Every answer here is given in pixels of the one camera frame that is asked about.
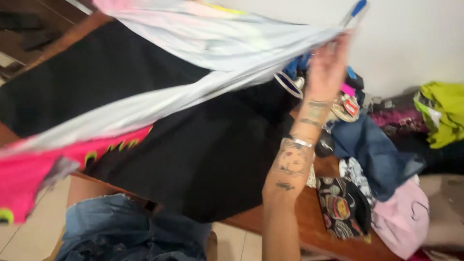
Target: silver bracelet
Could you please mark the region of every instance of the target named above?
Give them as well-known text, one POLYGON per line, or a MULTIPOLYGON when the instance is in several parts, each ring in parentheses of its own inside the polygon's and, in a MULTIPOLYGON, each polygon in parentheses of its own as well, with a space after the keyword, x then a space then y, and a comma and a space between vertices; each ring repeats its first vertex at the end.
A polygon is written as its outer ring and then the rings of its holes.
POLYGON ((298 144, 303 145, 303 146, 305 146, 305 147, 308 147, 308 148, 312 148, 312 147, 313 147, 313 144, 307 143, 307 142, 302 141, 302 140, 300 140, 300 139, 297 139, 297 138, 293 138, 293 137, 292 137, 292 140, 293 140, 295 143, 298 143, 298 144))

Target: wooden table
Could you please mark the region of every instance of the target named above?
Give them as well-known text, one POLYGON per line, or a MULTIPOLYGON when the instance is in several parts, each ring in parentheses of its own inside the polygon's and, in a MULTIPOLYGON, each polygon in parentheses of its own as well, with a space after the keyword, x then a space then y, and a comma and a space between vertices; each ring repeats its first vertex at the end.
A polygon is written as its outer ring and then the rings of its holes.
MULTIPOLYGON (((80 40, 89 32, 109 21, 111 21, 110 17, 100 12, 93 13, 81 24, 69 30, 62 38, 57 40, 53 46, 46 49, 38 60, 27 65, 23 71, 37 66, 57 53, 64 51, 74 42, 80 40)), ((12 142, 16 139, 18 139, 18 137, 0 123, 0 146, 12 142)), ((339 176, 338 159, 335 157, 327 157, 324 159, 317 158, 315 161, 315 172, 317 176, 339 176)), ((75 175, 86 179, 95 180, 80 173, 76 173, 75 175)), ((119 190, 131 194, 130 191, 124 191, 122 189, 119 190)), ((371 230, 371 244, 367 244, 361 239, 343 241, 332 238, 326 231, 319 206, 319 199, 315 189, 305 187, 297 200, 295 211, 296 217, 298 219, 300 245, 301 248, 305 250, 326 254, 339 260, 401 260, 385 246, 385 244, 373 230, 371 230)), ((224 220, 223 223, 257 234, 262 234, 262 221, 263 207, 258 206, 228 218, 224 220)))

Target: light blue fabric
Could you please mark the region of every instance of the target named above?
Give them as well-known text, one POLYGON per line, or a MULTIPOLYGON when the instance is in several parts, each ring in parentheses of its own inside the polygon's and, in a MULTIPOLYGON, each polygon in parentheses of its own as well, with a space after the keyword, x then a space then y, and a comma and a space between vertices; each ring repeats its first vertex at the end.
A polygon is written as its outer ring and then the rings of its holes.
POLYGON ((393 142, 366 114, 352 123, 339 121, 332 128, 335 156, 353 157, 369 182, 373 196, 387 201, 395 189, 425 168, 415 153, 398 152, 393 142))
POLYGON ((203 261, 211 224, 161 211, 150 217, 124 194, 84 200, 66 211, 55 261, 203 261))

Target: white wall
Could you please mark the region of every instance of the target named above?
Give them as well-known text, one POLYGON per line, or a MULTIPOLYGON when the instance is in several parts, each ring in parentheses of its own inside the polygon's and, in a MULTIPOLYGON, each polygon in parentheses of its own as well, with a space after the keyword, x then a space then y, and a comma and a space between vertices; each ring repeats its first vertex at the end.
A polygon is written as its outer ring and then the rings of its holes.
MULTIPOLYGON (((368 0, 350 65, 384 97, 427 81, 464 81, 464 0, 368 0)), ((211 0, 275 19, 337 25, 356 0, 211 0)))

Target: lime green garment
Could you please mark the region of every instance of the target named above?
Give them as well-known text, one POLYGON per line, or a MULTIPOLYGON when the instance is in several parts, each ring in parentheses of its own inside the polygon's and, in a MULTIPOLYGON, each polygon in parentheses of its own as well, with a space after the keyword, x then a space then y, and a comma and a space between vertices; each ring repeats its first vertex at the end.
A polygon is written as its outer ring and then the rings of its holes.
POLYGON ((434 101, 434 109, 442 113, 437 128, 431 122, 430 116, 426 116, 424 111, 420 110, 430 129, 427 139, 430 147, 438 149, 464 139, 464 83, 430 82, 421 87, 421 92, 434 101))

